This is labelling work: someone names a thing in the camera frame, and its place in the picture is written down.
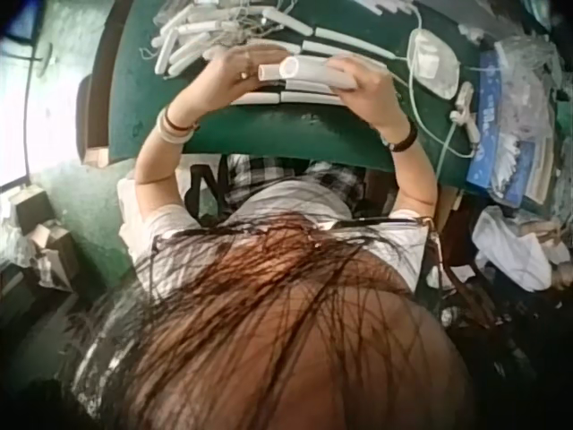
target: pile of white parts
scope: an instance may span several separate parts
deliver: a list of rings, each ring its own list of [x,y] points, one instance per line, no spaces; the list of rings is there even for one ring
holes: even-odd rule
[[[367,7],[377,15],[382,14],[381,7],[391,13],[413,13],[418,20],[417,30],[422,29],[421,15],[416,6],[412,4],[412,0],[354,1],[361,6]],[[473,150],[471,153],[463,155],[449,147],[449,141],[456,127],[455,123],[452,124],[452,129],[445,142],[431,133],[423,124],[415,106],[413,79],[415,77],[422,84],[423,80],[420,79],[417,73],[418,70],[415,70],[420,68],[420,65],[412,65],[412,58],[396,56],[387,49],[341,32],[320,27],[313,29],[304,22],[288,15],[295,2],[292,2],[284,12],[273,6],[252,5],[255,3],[253,0],[228,0],[227,4],[229,2],[230,4],[235,2],[239,5],[221,8],[218,5],[218,0],[195,0],[194,3],[187,5],[173,16],[151,41],[151,45],[158,50],[155,73],[157,75],[166,75],[167,78],[174,78],[179,76],[200,57],[210,61],[232,46],[243,43],[273,44],[283,47],[292,56],[285,59],[281,64],[261,65],[259,68],[259,79],[273,86],[284,84],[284,90],[280,93],[252,92],[236,100],[233,103],[234,105],[314,103],[342,106],[343,103],[340,98],[333,94],[331,88],[353,89],[356,87],[356,82],[352,76],[328,67],[326,62],[330,56],[353,56],[371,68],[382,69],[386,73],[390,73],[395,82],[409,88],[410,101],[417,123],[434,140],[444,145],[444,151],[452,151],[459,157],[464,158],[470,158],[474,155]],[[264,38],[273,31],[283,29],[289,29],[306,38],[314,36],[334,41],[340,45],[348,46],[349,49],[334,47],[314,40],[305,40],[302,45],[296,45]],[[352,48],[368,52],[369,55],[365,56],[353,52]],[[380,59],[372,58],[370,54],[381,57],[384,61],[407,61],[410,68],[408,81],[396,76],[388,70],[384,62]],[[451,54],[453,55],[455,66],[458,67],[453,51]],[[454,82],[454,86],[453,94],[455,95],[458,88],[457,81]]]

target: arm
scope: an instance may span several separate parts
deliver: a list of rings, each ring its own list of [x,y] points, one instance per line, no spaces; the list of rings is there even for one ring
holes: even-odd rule
[[[356,90],[333,89],[345,104],[387,142],[404,141],[410,133],[410,124],[398,104],[391,75],[349,57],[332,58],[329,65],[352,74],[358,83]],[[392,159],[399,187],[392,211],[408,209],[420,216],[433,217],[438,185],[432,164],[420,142],[415,142],[404,152],[392,152]]]
[[[199,76],[170,103],[168,118],[178,127],[190,127],[209,112],[224,108],[249,91],[261,86],[259,65],[275,64],[288,53],[272,45],[234,47],[211,61]],[[241,73],[250,77],[241,78]],[[186,135],[163,126],[174,136]],[[140,213],[146,219],[153,211],[168,204],[181,204],[175,169],[183,145],[166,142],[156,127],[143,143],[135,163],[135,192]]]

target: cardboard box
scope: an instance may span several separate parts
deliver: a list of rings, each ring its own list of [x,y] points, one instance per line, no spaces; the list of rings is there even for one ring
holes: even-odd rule
[[[37,185],[24,188],[10,197],[9,201],[13,208],[12,223],[21,228],[24,236],[28,235],[38,224],[55,217],[47,193]]]
[[[28,235],[41,256],[50,262],[51,271],[72,290],[72,280],[80,272],[72,234],[54,221],[38,224]]]

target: white shirt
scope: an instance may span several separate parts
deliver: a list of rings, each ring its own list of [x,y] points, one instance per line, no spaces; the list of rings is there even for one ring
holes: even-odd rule
[[[284,212],[297,212],[314,223],[332,220],[351,219],[348,207],[330,190],[322,185],[302,181],[285,181],[272,185],[255,194],[239,208],[226,223],[264,218]],[[414,211],[402,210],[390,214],[391,218],[415,219]],[[179,205],[171,204],[159,208],[145,221],[148,249],[153,237],[167,232],[186,228],[199,228],[199,223]],[[428,228],[382,223],[369,226],[363,231],[332,231],[339,238],[362,236],[365,232],[375,232],[392,243],[374,241],[364,249],[394,267],[414,292],[423,259],[423,251]],[[161,295],[182,285],[189,277],[195,276],[207,264],[214,261],[215,246],[205,241],[185,241],[182,245],[172,245],[161,253],[161,258],[153,265],[154,288]],[[143,285],[149,282],[149,274],[141,273]]]

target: dark hair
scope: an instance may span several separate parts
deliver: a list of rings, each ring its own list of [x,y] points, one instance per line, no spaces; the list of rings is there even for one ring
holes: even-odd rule
[[[212,428],[223,407],[220,402],[227,394],[226,384],[236,371],[236,360],[246,349],[237,339],[250,339],[276,304],[279,329],[270,347],[269,362],[233,428],[267,428],[312,331],[320,335],[328,351],[329,372],[339,388],[338,404],[346,428],[379,428],[395,421],[400,371],[393,366],[397,356],[404,356],[407,362],[412,345],[393,348],[397,322],[389,321],[383,309],[372,314],[366,302],[373,297],[380,301],[373,293],[381,291],[399,297],[400,313],[415,327],[416,337],[425,320],[400,275],[379,260],[374,267],[369,260],[372,256],[363,251],[367,244],[388,241],[372,229],[340,240],[317,236],[296,222],[273,229],[273,222],[237,223],[212,229],[206,236],[174,239],[170,250],[192,246],[205,252],[204,246],[208,246],[217,257],[212,263],[202,263],[196,276],[186,277],[168,294],[158,293],[153,282],[142,285],[132,280],[114,305],[108,301],[107,310],[91,319],[99,321],[97,327],[90,328],[99,344],[87,353],[91,357],[86,365],[85,351],[90,351],[87,347],[93,345],[94,336],[84,338],[89,341],[81,348],[82,375],[76,375],[73,390],[89,408],[91,404],[90,413],[105,428]],[[221,236],[233,228],[253,232],[265,226],[270,229],[243,247],[233,246],[237,236]],[[153,280],[152,269],[169,255],[171,252],[161,251],[145,259],[137,272],[151,271]],[[194,264],[186,259],[171,267],[168,275]],[[307,280],[316,282],[310,286],[301,283]],[[347,286],[352,286],[359,297],[350,304],[357,309],[352,321],[345,318],[345,313],[351,313]],[[288,298],[295,291],[304,297],[304,305],[292,317]],[[369,369],[363,368],[365,356],[372,353],[385,363],[385,405],[373,405],[363,392],[372,383],[364,380]],[[453,348],[449,353],[456,354]],[[459,360],[456,364],[458,368],[449,369],[446,379],[453,380],[453,374],[465,378],[463,365]],[[471,416],[469,390],[462,399],[459,392],[450,394],[448,408],[455,418],[448,422],[461,419],[466,423]],[[190,405],[197,404],[198,399],[201,405],[191,412]],[[432,419],[430,408],[427,413],[425,427],[442,428],[440,421]]]

